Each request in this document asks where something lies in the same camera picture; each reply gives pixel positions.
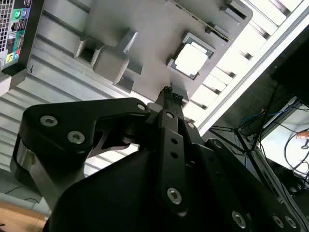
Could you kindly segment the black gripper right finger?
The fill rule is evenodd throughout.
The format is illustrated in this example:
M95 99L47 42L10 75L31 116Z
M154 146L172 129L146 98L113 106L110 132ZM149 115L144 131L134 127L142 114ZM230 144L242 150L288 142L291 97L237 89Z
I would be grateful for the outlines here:
M184 137L185 161L192 165L196 184L194 198L210 194L210 207L223 215L228 231L238 232L307 232L309 226L300 210L293 206L269 166L259 154L246 154L252 161L256 178L218 139L203 141L196 127L184 120L183 98L173 94L178 129Z

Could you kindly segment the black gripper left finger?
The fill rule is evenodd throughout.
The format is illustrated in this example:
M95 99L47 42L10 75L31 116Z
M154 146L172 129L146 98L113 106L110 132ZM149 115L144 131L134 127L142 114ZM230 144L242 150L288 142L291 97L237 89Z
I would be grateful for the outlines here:
M74 184L138 152L154 153L159 176L181 202L184 138L171 87L157 100L136 98L35 105L22 116L12 157L15 175L34 185L53 212Z

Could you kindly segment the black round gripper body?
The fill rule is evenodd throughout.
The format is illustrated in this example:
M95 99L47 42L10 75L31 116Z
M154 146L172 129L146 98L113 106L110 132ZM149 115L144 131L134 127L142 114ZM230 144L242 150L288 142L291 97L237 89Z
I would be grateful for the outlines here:
M159 176L154 153L138 152L74 184L58 200L47 232L228 232L231 205L221 196L225 175L215 153L200 145L186 152L191 165L181 202Z

